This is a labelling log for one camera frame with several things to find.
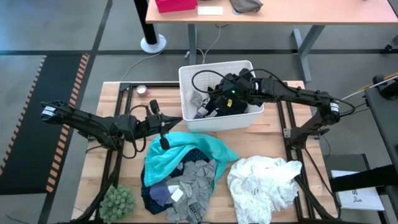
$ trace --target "desk tabletop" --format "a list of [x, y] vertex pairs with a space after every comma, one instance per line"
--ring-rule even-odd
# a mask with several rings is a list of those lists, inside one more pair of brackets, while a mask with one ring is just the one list
[[198, 6], [221, 6], [222, 16], [199, 16], [197, 10], [159, 13], [149, 1], [148, 23], [266, 23], [309, 25], [396, 24], [391, 0], [261, 0], [259, 12], [233, 14], [229, 0], [200, 1]]
[[[290, 86], [304, 87], [302, 81], [287, 82]], [[98, 116], [114, 116], [114, 109], [116, 107], [116, 100], [118, 97], [119, 83], [109, 82], [104, 83], [99, 98], [98, 108], [96, 114]], [[182, 116], [180, 90], [178, 88], [164, 87], [155, 88], [149, 87], [149, 94], [145, 97], [139, 97], [134, 92], [132, 97], [131, 106], [139, 104], [148, 105], [150, 100], [157, 99], [161, 112], [168, 116]], [[124, 96], [122, 105], [125, 105], [127, 96]], [[310, 108], [304, 105], [293, 104], [295, 119], [297, 126], [303, 125], [312, 114]], [[142, 108], [134, 110], [134, 116], [139, 120], [145, 118], [145, 111]], [[182, 121], [176, 125], [171, 131], [188, 131], [185, 123]], [[282, 157], [286, 159], [285, 147], [281, 127], [279, 123], [279, 115], [277, 112], [277, 105], [275, 103], [265, 103], [264, 113], [257, 119], [254, 124], [245, 129], [235, 129], [228, 131], [218, 131], [210, 134], [226, 143], [226, 145], [233, 150], [240, 158], [251, 156], [267, 156], [267, 157]], [[155, 136], [149, 137], [147, 140], [151, 142]], [[91, 142], [89, 147], [97, 146], [97, 142]], [[137, 141], [137, 147], [142, 146], [142, 140]], [[322, 176], [325, 180], [328, 179], [325, 169], [325, 163], [320, 150], [319, 142], [314, 139], [307, 141], [307, 149], [314, 158]], [[132, 144], [127, 142], [124, 146], [124, 154], [127, 156], [132, 155], [134, 152]], [[141, 197], [141, 180], [140, 174], [144, 166], [144, 160], [147, 150], [138, 153], [134, 159], [123, 159], [121, 164], [119, 183], [128, 185], [133, 189], [136, 198], [137, 209], [129, 219], [124, 222], [133, 223], [154, 223], [154, 222], [167, 222], [165, 219], [166, 212], [157, 215], [152, 215], [144, 208], [144, 202]], [[75, 207], [72, 218], [79, 217], [82, 212], [79, 209], [85, 210], [96, 194], [99, 192], [101, 178], [103, 174], [104, 162], [106, 157], [106, 150], [102, 148], [91, 150], [87, 153], [84, 163], [83, 172], [81, 173], [80, 184], [76, 197]], [[304, 153], [304, 164], [307, 170], [308, 182], [313, 194], [317, 197], [319, 202], [326, 208], [326, 210], [333, 216], [336, 216], [336, 207], [332, 197], [327, 189], [322, 185], [322, 182], [314, 168], [309, 161], [308, 156]], [[233, 162], [228, 164], [222, 178], [217, 181], [216, 190], [210, 198], [210, 206], [207, 208], [206, 215], [203, 219], [204, 222], [221, 222], [232, 223], [236, 222], [234, 211], [233, 199], [229, 192], [226, 177]], [[300, 193], [302, 208], [304, 216], [307, 217], [307, 206], [303, 193]], [[295, 208], [291, 205], [288, 209], [272, 214], [273, 222], [296, 222], [297, 216]]]

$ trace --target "laundry basket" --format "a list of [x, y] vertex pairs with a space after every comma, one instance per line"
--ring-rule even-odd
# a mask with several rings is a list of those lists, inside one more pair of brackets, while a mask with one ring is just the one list
[[[191, 132], [212, 132], [221, 131], [236, 128], [246, 128], [250, 124], [260, 117], [264, 111], [264, 106], [248, 105], [244, 114], [220, 116], [215, 118], [202, 118], [193, 119], [197, 113], [197, 108], [188, 99], [190, 91], [196, 91], [192, 86], [192, 76], [201, 70], [213, 70], [222, 75], [227, 73], [239, 74], [243, 69], [253, 69], [251, 62], [237, 61], [237, 62], [223, 62], [223, 63], [212, 63], [205, 65], [192, 65], [181, 67], [178, 71], [180, 77], [180, 92], [181, 92], [181, 104], [182, 104], [182, 116]], [[203, 72], [195, 77], [195, 86], [201, 90], [207, 91], [208, 86], [214, 88], [220, 83], [222, 77], [211, 73]], [[207, 98], [207, 94], [202, 94], [203, 99]]]

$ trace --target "turquoise towel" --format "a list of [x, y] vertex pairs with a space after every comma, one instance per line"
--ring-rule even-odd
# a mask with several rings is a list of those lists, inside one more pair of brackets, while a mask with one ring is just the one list
[[157, 136], [150, 144], [145, 158], [144, 183], [147, 187], [165, 179], [180, 163], [181, 159], [192, 149], [198, 148], [209, 159], [216, 160], [216, 181], [223, 175], [229, 162], [238, 160], [238, 155], [229, 150], [225, 144], [217, 138], [207, 134], [193, 134], [173, 132], [166, 135], [170, 149], [163, 150], [160, 146], [160, 136]]

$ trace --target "desk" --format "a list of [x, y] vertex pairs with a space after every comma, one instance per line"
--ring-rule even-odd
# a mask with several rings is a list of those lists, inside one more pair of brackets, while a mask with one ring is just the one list
[[[287, 83], [290, 86], [301, 86], [303, 88], [303, 82], [301, 81]], [[119, 84], [119, 82], [106, 82], [103, 84], [96, 112], [98, 116], [114, 116]], [[152, 99], [157, 99], [160, 110], [163, 114], [168, 116], [182, 116], [180, 90], [178, 88], [149, 87], [149, 94], [143, 98], [138, 97], [136, 93], [133, 94], [131, 106], [139, 104], [148, 105], [149, 101]], [[127, 96], [124, 96], [122, 105], [125, 104], [126, 100]], [[293, 104], [293, 109], [297, 126], [301, 126], [312, 116], [308, 106]], [[134, 115], [137, 116], [138, 119], [144, 119], [145, 112], [138, 108], [134, 110]], [[188, 131], [188, 129], [182, 121], [176, 125], [172, 131]], [[262, 116], [246, 129], [219, 131], [208, 134], [224, 141], [226, 145], [241, 158], [255, 155], [286, 158], [279, 115], [277, 105], [275, 103], [264, 104], [264, 113]], [[155, 136], [149, 137], [148, 142], [153, 140], [154, 137]], [[98, 145], [97, 142], [92, 142], [89, 147], [96, 145]], [[138, 147], [142, 146], [141, 139], [137, 141], [137, 145]], [[310, 151], [312, 157], [317, 163], [323, 178], [327, 180], [328, 177], [318, 141], [309, 139], [307, 141], [307, 149]], [[145, 158], [146, 152], [147, 150], [139, 153], [134, 159], [123, 159], [121, 164], [119, 183], [132, 187], [137, 202], [137, 210], [131, 215], [130, 219], [126, 220], [126, 222], [166, 222], [165, 212], [157, 215], [150, 214], [150, 212], [144, 208], [144, 202], [141, 198], [140, 174], [144, 165], [143, 158]], [[131, 143], [125, 143], [124, 153], [127, 156], [133, 153]], [[106, 150], [101, 148], [94, 149], [86, 155], [75, 202], [76, 208], [82, 210], [86, 209], [98, 193], [103, 174], [105, 157]], [[321, 180], [311, 162], [308, 160], [307, 155], [304, 155], [304, 162], [307, 169], [308, 182], [310, 184], [311, 191], [326, 210], [331, 215], [336, 216], [336, 208], [333, 199], [326, 188], [322, 185]], [[224, 175], [219, 181], [217, 181], [216, 190], [214, 195], [210, 198], [210, 206], [206, 211], [204, 222], [236, 222], [233, 200], [226, 182], [226, 176], [228, 175], [232, 165], [232, 162], [228, 164], [228, 168]], [[302, 193], [300, 194], [300, 197], [304, 216], [307, 217], [307, 206], [305, 205]], [[81, 211], [74, 209], [72, 218], [77, 218], [81, 214]], [[272, 221], [296, 222], [297, 216], [294, 206], [292, 205], [281, 212], [274, 212], [272, 214]]]
[[196, 64], [196, 23], [209, 24], [290, 24], [314, 25], [303, 40], [294, 29], [304, 82], [312, 80], [307, 54], [326, 25], [388, 25], [398, 23], [398, 18], [388, 0], [262, 0], [259, 12], [233, 14], [229, 0], [198, 1], [198, 6], [221, 6], [222, 16], [199, 16], [196, 10], [160, 14], [154, 0], [149, 1], [148, 23], [188, 24], [190, 64]]

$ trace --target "pink box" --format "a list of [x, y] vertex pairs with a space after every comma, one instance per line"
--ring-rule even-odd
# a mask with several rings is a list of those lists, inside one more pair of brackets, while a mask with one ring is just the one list
[[197, 0], [155, 0], [155, 2], [160, 13], [192, 10], [198, 5]]

